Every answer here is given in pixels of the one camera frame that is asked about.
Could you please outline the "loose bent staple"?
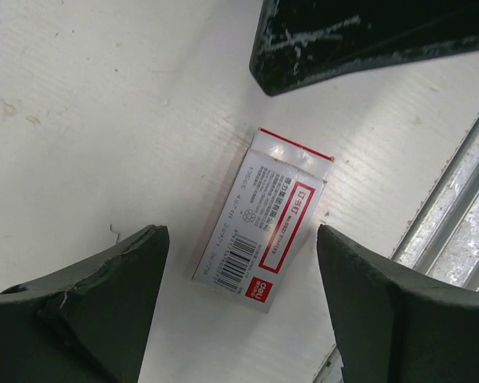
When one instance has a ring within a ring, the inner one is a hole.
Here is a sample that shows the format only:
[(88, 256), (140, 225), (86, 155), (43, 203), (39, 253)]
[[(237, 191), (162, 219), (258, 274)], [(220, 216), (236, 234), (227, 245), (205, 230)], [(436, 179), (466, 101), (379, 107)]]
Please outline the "loose bent staple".
[(109, 230), (113, 235), (115, 235), (115, 244), (119, 243), (119, 241), (121, 239), (121, 233), (119, 231), (115, 230), (113, 228), (112, 224), (109, 225)]

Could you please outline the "red white staple box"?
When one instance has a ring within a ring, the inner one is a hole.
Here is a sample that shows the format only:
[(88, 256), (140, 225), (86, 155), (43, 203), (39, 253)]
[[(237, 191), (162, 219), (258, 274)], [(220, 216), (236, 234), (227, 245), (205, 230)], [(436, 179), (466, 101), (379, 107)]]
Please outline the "red white staple box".
[(333, 163), (331, 156), (259, 129), (193, 280), (267, 313), (319, 205)]

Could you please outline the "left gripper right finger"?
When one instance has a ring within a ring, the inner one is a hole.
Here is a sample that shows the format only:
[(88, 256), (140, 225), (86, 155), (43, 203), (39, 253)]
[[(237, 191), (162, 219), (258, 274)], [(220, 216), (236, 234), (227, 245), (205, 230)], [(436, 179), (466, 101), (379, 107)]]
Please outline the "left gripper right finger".
[(479, 293), (317, 233), (345, 382), (479, 382)]

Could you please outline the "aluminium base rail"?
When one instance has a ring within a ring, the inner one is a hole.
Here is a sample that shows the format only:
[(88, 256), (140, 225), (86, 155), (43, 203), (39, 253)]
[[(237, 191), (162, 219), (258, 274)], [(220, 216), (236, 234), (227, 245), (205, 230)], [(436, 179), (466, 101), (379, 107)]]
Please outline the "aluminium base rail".
[[(479, 117), (387, 259), (479, 293)], [(316, 381), (345, 382), (336, 343)]]

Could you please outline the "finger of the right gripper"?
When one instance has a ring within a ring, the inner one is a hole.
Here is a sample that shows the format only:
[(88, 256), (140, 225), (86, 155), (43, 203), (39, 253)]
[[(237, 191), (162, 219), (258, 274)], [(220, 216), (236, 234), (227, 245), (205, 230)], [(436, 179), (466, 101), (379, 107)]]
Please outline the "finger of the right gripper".
[(249, 69), (268, 96), (479, 51), (479, 1), (265, 1)]

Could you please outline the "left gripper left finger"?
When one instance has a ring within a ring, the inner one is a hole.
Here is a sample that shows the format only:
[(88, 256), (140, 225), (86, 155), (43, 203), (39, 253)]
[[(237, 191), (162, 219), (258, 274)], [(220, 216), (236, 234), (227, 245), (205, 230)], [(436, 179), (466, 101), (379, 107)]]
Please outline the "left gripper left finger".
[(0, 382), (136, 382), (168, 256), (165, 226), (0, 293)]

